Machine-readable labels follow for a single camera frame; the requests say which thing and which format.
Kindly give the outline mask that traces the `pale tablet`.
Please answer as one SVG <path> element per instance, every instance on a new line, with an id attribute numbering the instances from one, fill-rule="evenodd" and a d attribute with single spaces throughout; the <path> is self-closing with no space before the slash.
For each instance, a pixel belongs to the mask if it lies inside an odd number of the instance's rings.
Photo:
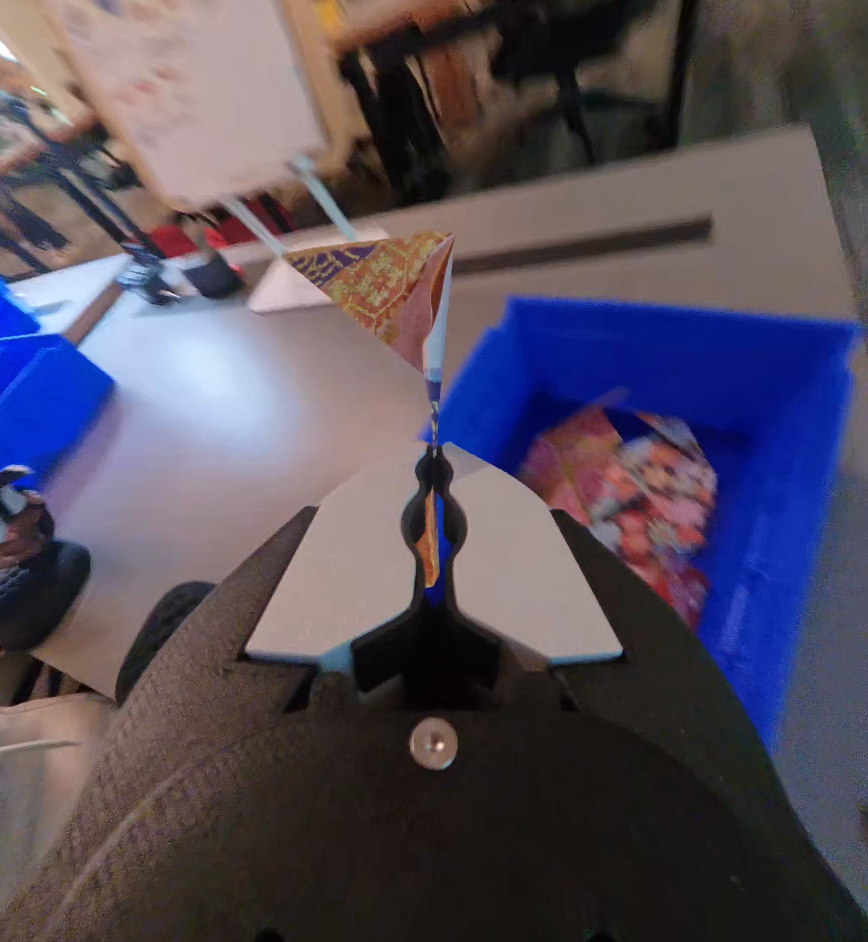
<path id="1" fill-rule="evenodd" d="M 282 2 L 42 6 L 89 105 L 169 208 L 253 195 L 329 148 Z"/>

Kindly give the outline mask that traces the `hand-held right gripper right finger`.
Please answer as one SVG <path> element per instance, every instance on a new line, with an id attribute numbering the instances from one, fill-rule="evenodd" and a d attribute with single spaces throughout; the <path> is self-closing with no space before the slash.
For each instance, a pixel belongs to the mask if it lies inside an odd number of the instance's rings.
<path id="1" fill-rule="evenodd" d="M 550 508 L 515 477 L 447 444 L 466 534 L 453 559 L 460 615 L 521 666 L 607 662 L 623 647 Z"/>

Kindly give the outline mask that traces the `gold purple origami paper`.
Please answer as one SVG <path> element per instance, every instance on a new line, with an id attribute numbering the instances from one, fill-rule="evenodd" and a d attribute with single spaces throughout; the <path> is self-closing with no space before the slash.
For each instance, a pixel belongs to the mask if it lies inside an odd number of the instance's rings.
<path id="1" fill-rule="evenodd" d="M 430 444 L 440 448 L 440 396 L 455 235 L 425 231 L 287 253 L 287 264 L 425 380 Z"/>

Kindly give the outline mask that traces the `pile of folded patterned papers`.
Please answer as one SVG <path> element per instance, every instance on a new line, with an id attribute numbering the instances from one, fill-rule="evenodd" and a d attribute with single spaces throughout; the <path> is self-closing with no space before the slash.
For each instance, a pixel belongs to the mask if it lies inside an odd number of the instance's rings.
<path id="1" fill-rule="evenodd" d="M 709 582 L 694 559 L 706 543 L 718 479 L 687 423 L 584 406 L 533 439 L 517 477 L 698 628 Z"/>

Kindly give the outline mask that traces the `small dark device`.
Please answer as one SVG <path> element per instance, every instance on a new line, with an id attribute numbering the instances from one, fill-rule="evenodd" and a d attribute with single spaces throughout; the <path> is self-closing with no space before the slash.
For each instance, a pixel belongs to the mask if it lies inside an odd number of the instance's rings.
<path id="1" fill-rule="evenodd" d="M 128 261 L 116 276 L 115 282 L 123 291 L 133 292 L 157 307 L 181 300 L 180 293 L 164 276 L 163 259 L 133 242 L 122 243 L 122 248 Z"/>

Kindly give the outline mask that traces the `black box charger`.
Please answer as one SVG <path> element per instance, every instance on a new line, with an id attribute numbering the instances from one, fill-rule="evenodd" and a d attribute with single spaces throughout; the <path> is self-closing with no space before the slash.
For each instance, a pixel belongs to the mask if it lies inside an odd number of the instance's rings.
<path id="1" fill-rule="evenodd" d="M 200 253 L 198 261 L 182 267 L 181 274 L 192 289 L 207 300 L 225 300 L 246 288 L 241 271 L 215 250 Z"/>

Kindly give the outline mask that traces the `white tablet stand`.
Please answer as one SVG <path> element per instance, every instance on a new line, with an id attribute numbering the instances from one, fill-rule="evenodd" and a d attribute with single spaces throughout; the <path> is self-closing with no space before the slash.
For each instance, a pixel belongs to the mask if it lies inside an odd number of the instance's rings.
<path id="1" fill-rule="evenodd" d="M 262 280 L 253 289 L 249 306 L 257 314 L 275 314 L 298 311 L 329 304 L 329 298 L 317 287 L 310 284 L 285 259 L 290 251 L 302 251 L 316 248 L 341 248 L 350 242 L 367 242 L 384 239 L 388 233 L 378 225 L 357 225 L 337 205 L 328 188 L 318 178 L 313 160 L 306 156 L 294 158 L 289 163 L 293 174 L 303 182 L 325 212 L 331 223 L 333 234 L 330 237 L 293 236 L 291 247 L 287 247 L 266 224 L 258 218 L 252 209 L 238 197 L 231 197 L 223 206 L 231 215 L 239 219 L 263 246 L 272 253 L 276 260 L 269 266 Z"/>

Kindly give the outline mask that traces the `person's left hand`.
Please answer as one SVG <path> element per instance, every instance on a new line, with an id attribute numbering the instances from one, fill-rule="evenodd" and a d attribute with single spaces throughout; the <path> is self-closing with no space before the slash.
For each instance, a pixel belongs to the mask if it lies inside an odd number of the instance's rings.
<path id="1" fill-rule="evenodd" d="M 21 490 L 21 495 L 26 506 L 6 526 L 0 543 L 0 571 L 34 559 L 53 536 L 53 518 L 42 496 L 28 489 Z"/>

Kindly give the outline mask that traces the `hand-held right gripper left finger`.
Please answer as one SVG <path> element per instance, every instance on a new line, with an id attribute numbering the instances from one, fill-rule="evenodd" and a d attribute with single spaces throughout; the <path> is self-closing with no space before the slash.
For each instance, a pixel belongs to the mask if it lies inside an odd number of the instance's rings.
<path id="1" fill-rule="evenodd" d="M 352 644 L 410 607 L 417 559 L 402 531 L 420 490 L 415 440 L 346 478 L 319 504 L 249 637 L 252 661 L 352 674 Z"/>

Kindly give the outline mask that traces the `blue plastic bin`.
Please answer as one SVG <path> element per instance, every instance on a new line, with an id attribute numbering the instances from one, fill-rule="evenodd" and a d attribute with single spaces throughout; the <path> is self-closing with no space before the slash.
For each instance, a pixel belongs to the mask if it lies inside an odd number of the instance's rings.
<path id="1" fill-rule="evenodd" d="M 699 637 L 773 751 L 855 381 L 853 321 L 512 297 L 445 390 L 440 435 L 509 473 L 580 406 L 678 418 L 719 483 Z"/>
<path id="2" fill-rule="evenodd" d="M 99 419 L 116 383 L 60 335 L 44 334 L 0 277 L 0 471 L 38 486 Z"/>

